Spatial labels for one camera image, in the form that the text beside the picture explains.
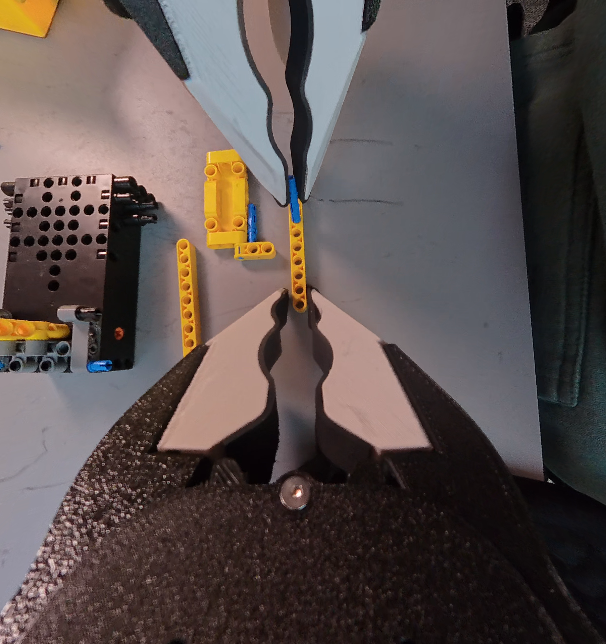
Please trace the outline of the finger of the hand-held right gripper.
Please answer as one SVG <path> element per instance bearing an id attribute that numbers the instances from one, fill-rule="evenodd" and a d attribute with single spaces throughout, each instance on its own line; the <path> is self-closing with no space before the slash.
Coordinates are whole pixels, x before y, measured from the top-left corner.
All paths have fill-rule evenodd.
<path id="1" fill-rule="evenodd" d="M 291 160 L 305 202 L 320 171 L 364 42 L 363 1 L 290 1 Z"/>
<path id="2" fill-rule="evenodd" d="M 287 205 L 288 166 L 273 137 L 273 100 L 249 51 L 242 3 L 160 4 L 188 69 L 187 89 L 256 179 Z"/>

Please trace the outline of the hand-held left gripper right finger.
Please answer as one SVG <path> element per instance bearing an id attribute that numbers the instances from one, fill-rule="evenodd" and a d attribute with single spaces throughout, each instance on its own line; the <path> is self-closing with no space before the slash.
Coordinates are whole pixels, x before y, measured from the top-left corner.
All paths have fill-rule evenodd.
<path id="1" fill-rule="evenodd" d="M 325 457 L 382 457 L 433 447 L 382 340 L 320 294 L 307 291 L 316 387 L 316 443 Z"/>

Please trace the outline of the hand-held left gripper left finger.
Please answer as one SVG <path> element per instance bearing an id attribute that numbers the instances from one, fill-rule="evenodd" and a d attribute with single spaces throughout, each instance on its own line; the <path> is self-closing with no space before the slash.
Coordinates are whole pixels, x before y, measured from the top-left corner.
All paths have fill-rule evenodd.
<path id="1" fill-rule="evenodd" d="M 282 353 L 289 302 L 279 289 L 206 343 L 159 451 L 208 454 L 265 420 L 275 408 L 270 372 Z"/>

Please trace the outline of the yellow long lego beam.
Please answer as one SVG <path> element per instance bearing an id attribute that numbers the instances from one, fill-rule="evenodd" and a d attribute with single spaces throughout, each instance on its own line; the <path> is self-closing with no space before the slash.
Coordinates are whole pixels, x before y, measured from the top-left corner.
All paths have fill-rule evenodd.
<path id="1" fill-rule="evenodd" d="M 290 269 L 291 269 L 291 300 L 295 311 L 303 313 L 307 310 L 306 262 L 304 246 L 304 220 L 302 203 L 297 200 L 298 222 L 294 221 L 293 205 L 289 205 L 290 227 Z"/>
<path id="2" fill-rule="evenodd" d="M 182 351 L 183 356 L 186 356 L 202 343 L 197 255 L 194 245 L 186 238 L 178 240 L 176 252 Z"/>

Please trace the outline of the yellow lego panel brick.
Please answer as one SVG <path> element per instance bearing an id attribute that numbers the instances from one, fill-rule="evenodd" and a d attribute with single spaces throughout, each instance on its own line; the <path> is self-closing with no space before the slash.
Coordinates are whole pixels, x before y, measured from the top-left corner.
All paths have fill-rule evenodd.
<path id="1" fill-rule="evenodd" d="M 210 249 L 232 249 L 248 241 L 247 167 L 233 150 L 210 151 L 204 168 L 204 226 Z"/>

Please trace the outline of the yellow short lego beam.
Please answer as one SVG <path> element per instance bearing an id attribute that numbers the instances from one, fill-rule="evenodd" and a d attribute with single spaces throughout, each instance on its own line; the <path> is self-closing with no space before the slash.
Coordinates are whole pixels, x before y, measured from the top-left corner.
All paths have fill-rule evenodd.
<path id="1" fill-rule="evenodd" d="M 275 256 L 275 247 L 268 241 L 250 241 L 237 244 L 234 248 L 234 259 L 239 261 L 271 260 Z"/>

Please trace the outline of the black lego base assembly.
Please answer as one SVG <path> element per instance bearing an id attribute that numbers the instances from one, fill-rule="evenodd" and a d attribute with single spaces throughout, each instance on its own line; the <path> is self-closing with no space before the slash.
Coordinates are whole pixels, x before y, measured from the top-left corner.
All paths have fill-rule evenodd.
<path id="1" fill-rule="evenodd" d="M 141 229 L 154 195 L 130 176 L 19 178 L 1 184 L 9 248 L 0 374 L 133 367 Z"/>

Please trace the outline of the person's dark trousers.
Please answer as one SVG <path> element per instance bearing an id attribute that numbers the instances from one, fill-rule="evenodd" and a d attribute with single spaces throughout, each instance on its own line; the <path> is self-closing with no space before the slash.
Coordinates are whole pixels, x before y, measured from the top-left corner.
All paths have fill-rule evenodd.
<path id="1" fill-rule="evenodd" d="M 557 572 L 606 641 L 606 506 L 568 486 L 515 480 Z"/>

